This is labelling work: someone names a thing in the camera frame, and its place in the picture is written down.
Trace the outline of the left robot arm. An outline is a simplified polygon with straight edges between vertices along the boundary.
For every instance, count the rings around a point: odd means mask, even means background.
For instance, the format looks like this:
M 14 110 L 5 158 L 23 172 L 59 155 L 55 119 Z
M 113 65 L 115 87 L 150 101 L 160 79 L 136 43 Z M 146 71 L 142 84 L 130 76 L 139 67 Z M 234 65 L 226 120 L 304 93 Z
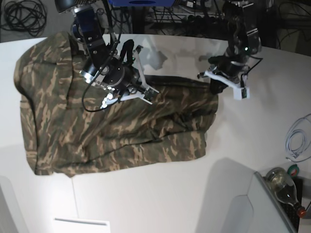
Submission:
M 246 71 L 249 58 L 261 48 L 257 27 L 257 6 L 253 0 L 227 0 L 223 15 L 229 34 L 228 47 L 223 55 L 208 59 L 214 74 L 234 81 Z

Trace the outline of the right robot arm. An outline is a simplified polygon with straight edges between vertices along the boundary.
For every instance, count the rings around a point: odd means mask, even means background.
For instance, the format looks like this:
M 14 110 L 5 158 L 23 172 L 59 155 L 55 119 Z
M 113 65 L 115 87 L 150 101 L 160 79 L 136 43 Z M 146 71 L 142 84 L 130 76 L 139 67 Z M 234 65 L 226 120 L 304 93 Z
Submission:
M 81 75 L 88 84 L 108 90 L 113 95 L 145 95 L 149 86 L 141 66 L 133 66 L 139 62 L 142 46 L 135 47 L 134 41 L 129 39 L 118 52 L 121 37 L 115 34 L 111 21 L 108 23 L 110 42 L 105 43 L 104 28 L 99 13 L 92 7 L 93 3 L 92 0 L 55 1 L 59 13 L 74 14 L 72 35 L 83 44 L 87 56 Z

